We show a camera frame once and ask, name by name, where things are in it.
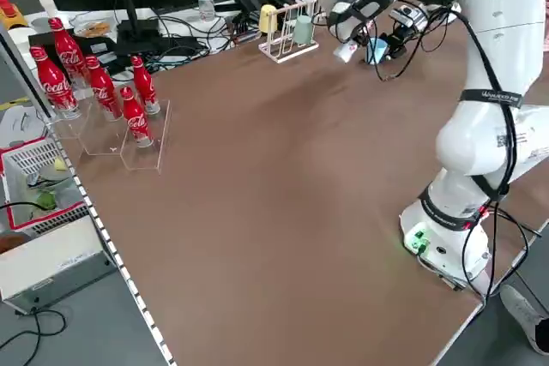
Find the gray floor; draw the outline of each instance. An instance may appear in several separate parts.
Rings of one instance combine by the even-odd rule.
[[[166,366],[122,276],[114,273],[66,298],[54,309],[63,312],[68,328],[43,338],[31,366]],[[60,322],[43,315],[45,331]],[[0,305],[0,342],[26,329],[35,330],[32,318],[19,318]],[[0,352],[2,366],[20,366],[33,351],[36,338],[24,336]]]
[[[11,1],[24,14],[40,11],[38,0]],[[0,79],[0,103],[22,95],[19,87],[9,82],[5,63],[1,61]],[[0,193],[0,202],[3,202],[2,196]],[[2,221],[3,216],[0,216],[0,225]],[[521,270],[546,306],[549,306],[548,256],[549,238],[544,238],[535,243]],[[512,279],[510,283],[533,300],[518,279]],[[69,328],[61,335],[43,340],[32,366],[165,365],[119,274],[102,279],[63,300],[55,309],[68,316]],[[46,330],[57,327],[57,321],[48,317],[44,318],[43,324]],[[0,303],[0,344],[26,328],[33,328],[31,319],[19,319],[12,309]],[[34,342],[34,337],[24,337],[6,347],[0,352],[0,365],[23,364],[32,352]],[[522,330],[496,297],[486,312],[455,342],[440,364],[549,366],[549,357],[542,357],[530,349]]]

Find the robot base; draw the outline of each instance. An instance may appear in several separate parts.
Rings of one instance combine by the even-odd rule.
[[[419,201],[402,212],[401,229],[406,249],[414,255],[420,253],[421,260],[452,285],[468,286],[462,268],[462,250],[468,231],[451,231],[433,222]],[[488,236],[478,224],[469,238],[465,254],[469,279],[476,278],[484,270],[490,257]]]

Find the green cup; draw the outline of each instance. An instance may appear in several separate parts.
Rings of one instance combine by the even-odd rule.
[[[310,45],[312,43],[312,20],[309,16],[298,16],[293,30],[293,41],[298,45]]]

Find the wire basket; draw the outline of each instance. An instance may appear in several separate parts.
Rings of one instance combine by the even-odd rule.
[[[39,138],[18,147],[0,152],[0,173],[6,202],[29,201],[27,176],[51,165],[61,153],[50,138]],[[7,207],[9,227],[12,231],[24,232],[37,237],[62,224],[87,215],[87,207],[81,193],[70,179],[70,185],[56,194],[56,209],[39,217],[33,214],[33,206]]]

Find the table surface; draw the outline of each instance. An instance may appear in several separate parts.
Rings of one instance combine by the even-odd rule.
[[[82,155],[78,176],[179,364],[437,357],[479,302],[417,264],[398,216],[440,168],[434,142],[462,90],[465,37],[453,25],[384,83],[358,56],[337,64],[326,34],[280,65],[241,46],[155,76],[173,108],[160,176]],[[548,83],[528,102],[549,103]],[[505,201],[534,227],[548,172]],[[522,244],[512,226],[499,233],[501,273]]]

